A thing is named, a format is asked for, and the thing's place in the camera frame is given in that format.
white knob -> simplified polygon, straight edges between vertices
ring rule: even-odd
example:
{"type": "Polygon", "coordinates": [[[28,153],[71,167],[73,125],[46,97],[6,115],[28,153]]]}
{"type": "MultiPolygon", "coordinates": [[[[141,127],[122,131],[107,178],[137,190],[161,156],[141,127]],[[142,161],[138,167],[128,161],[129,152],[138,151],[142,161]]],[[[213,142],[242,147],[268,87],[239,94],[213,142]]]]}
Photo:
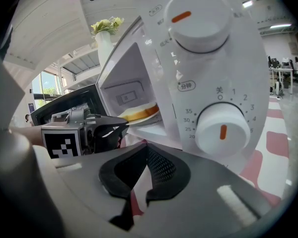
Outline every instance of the white knob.
{"type": "Polygon", "coordinates": [[[227,39],[232,10],[226,0],[171,0],[164,20],[182,47],[207,53],[221,47],[227,39]]]}
{"type": "Polygon", "coordinates": [[[249,126],[242,112],[232,104],[214,104],[199,117],[195,141],[207,154],[233,155],[240,152],[249,139],[249,126]]]}

bread slice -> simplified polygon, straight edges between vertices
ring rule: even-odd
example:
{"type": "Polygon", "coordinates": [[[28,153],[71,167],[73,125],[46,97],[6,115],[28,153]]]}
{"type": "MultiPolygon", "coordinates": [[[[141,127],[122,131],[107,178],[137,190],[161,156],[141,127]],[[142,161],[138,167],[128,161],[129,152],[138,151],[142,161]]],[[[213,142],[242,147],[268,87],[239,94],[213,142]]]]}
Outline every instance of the bread slice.
{"type": "Polygon", "coordinates": [[[124,118],[127,121],[135,121],[139,119],[144,119],[159,111],[159,107],[156,102],[151,102],[147,104],[143,104],[138,107],[126,109],[122,114],[118,117],[124,118]]]}

control panel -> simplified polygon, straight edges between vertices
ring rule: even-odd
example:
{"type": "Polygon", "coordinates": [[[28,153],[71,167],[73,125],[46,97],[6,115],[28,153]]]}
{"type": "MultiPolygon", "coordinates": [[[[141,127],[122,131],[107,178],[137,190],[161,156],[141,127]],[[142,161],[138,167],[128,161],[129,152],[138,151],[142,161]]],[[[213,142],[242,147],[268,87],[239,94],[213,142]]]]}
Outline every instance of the control panel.
{"type": "Polygon", "coordinates": [[[135,0],[167,78],[183,151],[234,165],[262,133],[269,72],[240,0],[135,0]]]}

yellow flower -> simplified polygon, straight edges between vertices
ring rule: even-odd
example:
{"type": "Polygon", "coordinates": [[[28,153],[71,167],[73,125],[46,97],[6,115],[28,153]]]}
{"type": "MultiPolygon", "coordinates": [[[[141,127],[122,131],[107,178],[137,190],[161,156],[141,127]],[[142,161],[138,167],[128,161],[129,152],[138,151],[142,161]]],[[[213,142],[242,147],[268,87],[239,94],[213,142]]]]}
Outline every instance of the yellow flower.
{"type": "Polygon", "coordinates": [[[120,26],[123,22],[124,22],[124,19],[121,19],[121,18],[115,18],[114,19],[115,20],[115,23],[118,25],[118,26],[120,26]]]}
{"type": "Polygon", "coordinates": [[[110,26],[111,22],[108,19],[103,19],[101,20],[101,22],[103,22],[104,26],[110,26]]]}
{"type": "Polygon", "coordinates": [[[94,31],[96,30],[96,24],[94,24],[94,25],[91,25],[91,27],[94,29],[94,31]]]}

ceiling light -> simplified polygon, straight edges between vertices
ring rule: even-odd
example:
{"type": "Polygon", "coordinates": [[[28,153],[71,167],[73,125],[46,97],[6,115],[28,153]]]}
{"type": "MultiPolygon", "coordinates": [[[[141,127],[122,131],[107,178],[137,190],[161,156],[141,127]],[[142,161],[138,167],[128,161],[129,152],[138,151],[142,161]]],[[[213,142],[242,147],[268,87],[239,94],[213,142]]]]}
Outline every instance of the ceiling light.
{"type": "Polygon", "coordinates": [[[286,184],[288,184],[289,186],[293,185],[293,182],[291,180],[286,180],[286,184]]]}
{"type": "Polygon", "coordinates": [[[288,26],[291,26],[291,24],[274,25],[274,26],[271,26],[270,28],[279,28],[279,27],[288,27],[288,26]]]}
{"type": "Polygon", "coordinates": [[[246,2],[243,3],[244,8],[250,7],[252,5],[253,5],[253,1],[252,0],[246,1],[246,2]]]}

